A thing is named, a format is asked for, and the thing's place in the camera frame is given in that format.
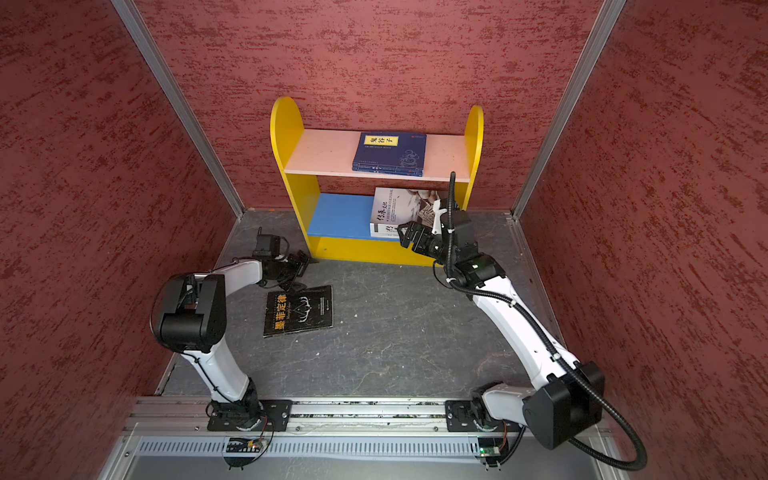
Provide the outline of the white book with brown blocks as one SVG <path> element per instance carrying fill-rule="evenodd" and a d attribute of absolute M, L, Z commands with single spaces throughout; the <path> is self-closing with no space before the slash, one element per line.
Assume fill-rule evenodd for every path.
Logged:
<path fill-rule="evenodd" d="M 399 235 L 396 230 L 371 231 L 370 235 L 373 239 L 378 239 L 378 240 L 392 240 L 392 241 L 399 240 Z"/>

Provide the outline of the heritage culture photo book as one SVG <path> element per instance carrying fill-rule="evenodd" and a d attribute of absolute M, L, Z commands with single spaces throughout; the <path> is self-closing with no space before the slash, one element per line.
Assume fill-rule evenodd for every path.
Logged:
<path fill-rule="evenodd" d="M 447 191 L 413 190 L 377 187 L 369 222 L 371 231 L 397 231 L 397 226 L 417 221 L 432 229 L 432 205 L 437 199 L 446 200 Z"/>

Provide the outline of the black book with gold letters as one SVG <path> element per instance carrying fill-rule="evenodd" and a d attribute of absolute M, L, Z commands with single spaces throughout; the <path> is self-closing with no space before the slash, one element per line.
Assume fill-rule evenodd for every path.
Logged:
<path fill-rule="evenodd" d="M 265 338 L 329 329 L 333 326 L 331 285 L 267 295 Z"/>

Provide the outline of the dark blue booklet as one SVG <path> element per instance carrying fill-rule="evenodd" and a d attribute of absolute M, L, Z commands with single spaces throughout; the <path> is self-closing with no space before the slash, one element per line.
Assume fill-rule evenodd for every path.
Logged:
<path fill-rule="evenodd" d="M 391 167 L 391 166 L 381 167 L 376 165 L 354 164 L 352 166 L 352 170 L 355 172 L 382 174 L 382 175 L 396 175 L 396 176 L 407 176 L 407 177 L 418 177 L 418 178 L 421 178 L 423 176 L 423 170 L 419 168 L 402 168 L 402 167 Z"/>
<path fill-rule="evenodd" d="M 352 166 L 419 168 L 424 172 L 427 135 L 410 132 L 362 132 Z"/>

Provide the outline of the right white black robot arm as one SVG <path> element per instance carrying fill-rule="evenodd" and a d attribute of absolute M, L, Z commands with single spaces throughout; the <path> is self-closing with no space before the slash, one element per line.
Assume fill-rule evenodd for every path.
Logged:
<path fill-rule="evenodd" d="M 583 387 L 598 394 L 605 375 L 594 363 L 582 363 L 533 316 L 515 291 L 501 265 L 482 253 L 468 214 L 453 214 L 453 228 L 443 214 L 440 232 L 418 222 L 397 227 L 401 245 L 444 266 L 450 287 L 466 294 L 510 344 L 532 387 L 498 384 L 481 394 L 484 414 L 528 427 L 539 443 L 554 449 L 598 423 L 603 407 Z"/>

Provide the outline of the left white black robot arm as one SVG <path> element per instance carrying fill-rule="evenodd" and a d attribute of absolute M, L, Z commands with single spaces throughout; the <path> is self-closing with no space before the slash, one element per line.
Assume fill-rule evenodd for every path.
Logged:
<path fill-rule="evenodd" d="M 269 289 L 265 334 L 302 332 L 332 325 L 332 288 L 299 283 L 311 259 L 290 253 L 282 236 L 258 233 L 249 257 L 208 273 L 168 280 L 154 303 L 150 329 L 163 347 L 183 356 L 208 387 L 211 430 L 282 431 L 290 402 L 262 403 L 253 380 L 238 366 L 225 338 L 227 298 L 245 287 Z"/>

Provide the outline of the yellow pink blue bookshelf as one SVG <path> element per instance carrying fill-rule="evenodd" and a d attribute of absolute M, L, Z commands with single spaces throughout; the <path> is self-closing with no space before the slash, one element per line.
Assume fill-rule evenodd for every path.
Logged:
<path fill-rule="evenodd" d="M 424 186 L 446 184 L 454 172 L 456 201 L 465 210 L 479 170 L 484 127 L 484 111 L 475 105 L 462 135 L 429 134 L 420 177 L 358 172 L 353 159 L 359 131 L 309 129 L 292 98 L 277 99 L 270 118 L 273 154 L 310 255 L 321 260 L 429 266 L 429 258 L 404 249 L 396 240 L 370 236 L 371 196 L 324 193 L 318 179 Z"/>

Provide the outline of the left green circuit board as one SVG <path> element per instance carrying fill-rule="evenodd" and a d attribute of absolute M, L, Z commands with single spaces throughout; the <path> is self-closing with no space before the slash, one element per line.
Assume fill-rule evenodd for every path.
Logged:
<path fill-rule="evenodd" d="M 267 446 L 267 441 L 259 438 L 235 438 L 228 439 L 224 453 L 226 455 L 259 455 Z"/>

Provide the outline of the green circuit board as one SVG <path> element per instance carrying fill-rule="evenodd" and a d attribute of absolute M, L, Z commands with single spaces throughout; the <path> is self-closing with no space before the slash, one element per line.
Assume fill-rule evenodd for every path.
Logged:
<path fill-rule="evenodd" d="M 506 455 L 506 449 L 507 439 L 505 437 L 479 437 L 476 457 L 482 462 L 498 463 Z"/>
<path fill-rule="evenodd" d="M 267 441 L 259 438 L 235 438 L 228 439 L 224 453 L 226 455 L 259 455 L 267 446 Z"/>

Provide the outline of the right green circuit board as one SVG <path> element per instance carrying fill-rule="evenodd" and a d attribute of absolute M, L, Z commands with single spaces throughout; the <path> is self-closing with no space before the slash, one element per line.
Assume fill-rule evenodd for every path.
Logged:
<path fill-rule="evenodd" d="M 505 437 L 479 437 L 476 457 L 482 462 L 498 463 L 506 455 L 506 449 L 507 439 Z"/>

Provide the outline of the right corner aluminium profile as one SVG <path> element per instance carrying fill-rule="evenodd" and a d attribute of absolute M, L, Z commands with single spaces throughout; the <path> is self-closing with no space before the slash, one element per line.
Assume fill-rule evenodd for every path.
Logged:
<path fill-rule="evenodd" d="M 515 222 L 522 220 L 523 213 L 625 5 L 625 0 L 605 0 L 602 3 L 561 99 L 558 102 L 542 144 L 511 210 L 512 218 Z"/>

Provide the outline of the corner aluminium profile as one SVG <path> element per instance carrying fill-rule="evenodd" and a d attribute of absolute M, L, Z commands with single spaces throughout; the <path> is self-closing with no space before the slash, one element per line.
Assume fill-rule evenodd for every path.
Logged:
<path fill-rule="evenodd" d="M 111 0 L 110 3 L 139 49 L 145 63 L 165 94 L 220 192 L 227 200 L 236 218 L 240 219 L 246 211 L 245 204 L 237 193 L 191 105 L 183 94 L 159 46 L 152 37 L 136 3 L 128 0 Z"/>
<path fill-rule="evenodd" d="M 625 5 L 625 0 L 605 0 L 602 3 L 561 99 L 558 102 L 542 144 L 511 210 L 512 218 L 515 222 L 522 220 L 523 213 Z"/>

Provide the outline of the left corner aluminium profile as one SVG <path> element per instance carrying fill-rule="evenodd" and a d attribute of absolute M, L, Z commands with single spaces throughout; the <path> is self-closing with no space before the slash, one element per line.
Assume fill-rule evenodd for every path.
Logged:
<path fill-rule="evenodd" d="M 237 193 L 191 105 L 183 94 L 159 46 L 152 37 L 136 3 L 128 0 L 111 0 L 110 3 L 139 49 L 145 63 L 165 94 L 220 192 L 227 200 L 236 218 L 240 219 L 246 211 L 245 204 Z"/>

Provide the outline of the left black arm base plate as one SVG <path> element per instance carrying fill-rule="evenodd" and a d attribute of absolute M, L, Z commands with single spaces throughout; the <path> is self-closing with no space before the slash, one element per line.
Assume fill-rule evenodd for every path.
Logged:
<path fill-rule="evenodd" d="M 207 430 L 213 432 L 283 432 L 293 402 L 287 399 L 260 400 L 254 406 L 211 401 L 206 407 Z"/>

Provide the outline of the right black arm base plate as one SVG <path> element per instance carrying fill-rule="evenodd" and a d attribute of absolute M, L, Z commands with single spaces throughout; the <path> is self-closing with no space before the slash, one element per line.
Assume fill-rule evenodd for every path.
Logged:
<path fill-rule="evenodd" d="M 445 417 L 447 430 L 456 432 L 502 433 L 505 429 L 513 431 L 515 426 L 509 422 L 490 416 L 481 400 L 446 400 Z"/>

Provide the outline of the aluminium mounting rail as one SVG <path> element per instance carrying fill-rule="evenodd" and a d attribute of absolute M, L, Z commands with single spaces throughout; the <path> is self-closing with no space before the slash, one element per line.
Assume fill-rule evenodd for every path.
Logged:
<path fill-rule="evenodd" d="M 263 399 L 262 420 L 238 428 L 213 412 L 203 396 L 150 396 L 136 400 L 124 433 L 147 435 L 432 436 L 514 433 L 483 427 L 466 401 L 426 397 L 294 397 Z"/>

